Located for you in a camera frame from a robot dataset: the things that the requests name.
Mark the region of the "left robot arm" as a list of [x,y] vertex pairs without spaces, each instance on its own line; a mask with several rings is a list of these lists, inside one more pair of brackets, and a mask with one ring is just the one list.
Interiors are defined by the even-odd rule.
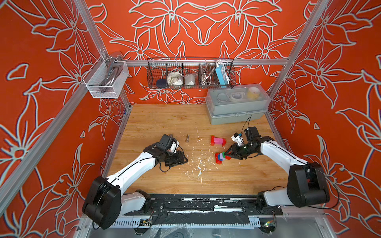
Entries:
[[169,146],[154,143],[115,174],[106,178],[98,176],[92,182],[82,212],[99,228],[106,230],[121,214],[139,211],[148,201],[148,194],[142,191],[124,195],[138,178],[157,165],[172,168],[187,162],[179,142]]

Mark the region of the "pink lego brick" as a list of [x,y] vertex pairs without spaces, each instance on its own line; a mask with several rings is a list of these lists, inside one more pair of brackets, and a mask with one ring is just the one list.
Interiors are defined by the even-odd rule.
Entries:
[[222,145],[223,138],[215,137],[215,144]]

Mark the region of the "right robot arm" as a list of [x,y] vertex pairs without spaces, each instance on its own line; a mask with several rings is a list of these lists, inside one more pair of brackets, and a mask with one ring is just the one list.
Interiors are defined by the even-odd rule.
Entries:
[[309,163],[281,147],[269,136],[250,136],[245,144],[238,133],[232,136],[234,144],[225,155],[238,159],[248,159],[252,154],[265,155],[288,174],[287,187],[259,193],[261,206],[293,205],[309,207],[330,201],[330,194],[322,167]]

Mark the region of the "long red lego brick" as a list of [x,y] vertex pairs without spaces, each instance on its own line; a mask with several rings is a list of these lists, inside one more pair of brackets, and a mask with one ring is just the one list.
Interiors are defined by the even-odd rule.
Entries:
[[215,136],[212,135],[212,136],[211,136],[211,140],[210,140],[210,145],[211,145],[211,146],[214,146],[214,145],[215,145],[215,141],[214,141],[214,140],[215,140]]
[[216,164],[219,164],[219,165],[222,164],[222,161],[220,160],[220,153],[215,154],[215,162]]

